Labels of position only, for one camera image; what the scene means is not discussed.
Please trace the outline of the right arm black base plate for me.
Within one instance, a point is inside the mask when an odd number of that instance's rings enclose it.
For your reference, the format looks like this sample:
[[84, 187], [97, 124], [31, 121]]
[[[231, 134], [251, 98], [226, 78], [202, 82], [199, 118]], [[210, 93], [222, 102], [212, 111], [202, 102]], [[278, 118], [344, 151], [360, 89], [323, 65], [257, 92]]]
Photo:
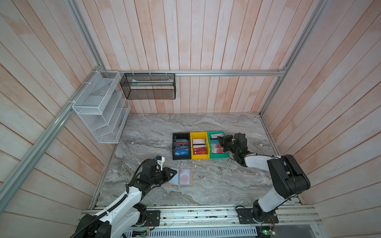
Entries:
[[244, 206], [235, 207], [240, 224], [277, 224], [279, 219], [275, 211], [266, 213], [262, 212], [259, 208], [246, 208]]

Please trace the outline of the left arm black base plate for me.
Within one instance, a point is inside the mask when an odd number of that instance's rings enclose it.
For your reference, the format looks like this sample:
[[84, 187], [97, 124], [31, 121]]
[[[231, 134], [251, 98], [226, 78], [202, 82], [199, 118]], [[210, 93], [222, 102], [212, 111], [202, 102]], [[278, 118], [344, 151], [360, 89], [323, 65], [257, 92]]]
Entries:
[[121, 224], [124, 228], [133, 226], [158, 227], [160, 224], [160, 215], [160, 210], [144, 210], [139, 212], [133, 208], [124, 216]]

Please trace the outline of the silver VIP card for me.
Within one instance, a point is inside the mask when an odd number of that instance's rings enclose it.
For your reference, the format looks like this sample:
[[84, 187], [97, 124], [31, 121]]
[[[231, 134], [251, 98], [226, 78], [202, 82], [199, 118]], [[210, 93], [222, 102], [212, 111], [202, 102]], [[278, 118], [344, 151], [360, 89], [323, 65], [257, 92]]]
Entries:
[[218, 139], [219, 137], [223, 137], [224, 133], [215, 133], [215, 134], [210, 134], [209, 137], [210, 139]]

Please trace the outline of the white card red circles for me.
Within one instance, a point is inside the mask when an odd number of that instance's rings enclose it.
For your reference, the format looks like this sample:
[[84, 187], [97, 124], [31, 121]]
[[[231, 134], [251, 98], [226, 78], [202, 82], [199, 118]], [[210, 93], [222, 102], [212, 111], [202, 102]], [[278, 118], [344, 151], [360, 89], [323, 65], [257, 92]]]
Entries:
[[190, 185], [191, 183], [191, 170], [190, 169], [181, 169], [179, 184], [180, 185]]

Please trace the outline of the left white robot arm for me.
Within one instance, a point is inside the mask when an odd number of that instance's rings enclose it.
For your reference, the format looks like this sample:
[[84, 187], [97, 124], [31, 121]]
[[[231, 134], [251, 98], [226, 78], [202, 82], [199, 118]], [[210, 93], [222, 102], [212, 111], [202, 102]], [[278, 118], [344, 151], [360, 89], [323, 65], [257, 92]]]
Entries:
[[153, 189], [170, 181], [177, 171], [164, 167], [165, 158], [144, 160], [136, 169], [126, 190], [109, 206], [95, 215], [84, 215], [73, 238], [125, 238], [131, 227], [147, 227], [138, 232], [146, 236], [159, 224], [159, 212], [147, 212], [141, 200]]

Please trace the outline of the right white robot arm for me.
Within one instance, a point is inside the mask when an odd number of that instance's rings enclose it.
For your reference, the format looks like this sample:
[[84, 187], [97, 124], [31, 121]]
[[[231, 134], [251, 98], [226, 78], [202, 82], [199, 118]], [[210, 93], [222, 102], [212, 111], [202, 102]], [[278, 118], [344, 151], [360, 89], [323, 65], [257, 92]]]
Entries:
[[310, 189], [310, 180], [292, 155], [269, 156], [250, 152], [246, 135], [242, 133], [218, 136], [217, 139], [223, 151], [230, 152], [239, 165], [270, 173], [272, 188], [253, 203], [254, 220], [272, 215], [288, 199]]

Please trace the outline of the tan leather card holder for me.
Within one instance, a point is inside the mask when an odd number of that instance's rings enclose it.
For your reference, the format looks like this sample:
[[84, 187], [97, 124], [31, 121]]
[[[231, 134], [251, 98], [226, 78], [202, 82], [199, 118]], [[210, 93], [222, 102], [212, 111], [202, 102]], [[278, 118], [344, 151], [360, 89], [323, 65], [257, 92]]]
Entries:
[[178, 169], [172, 168], [177, 174], [169, 180], [167, 185], [177, 186], [192, 186], [193, 185], [193, 170], [192, 169]]

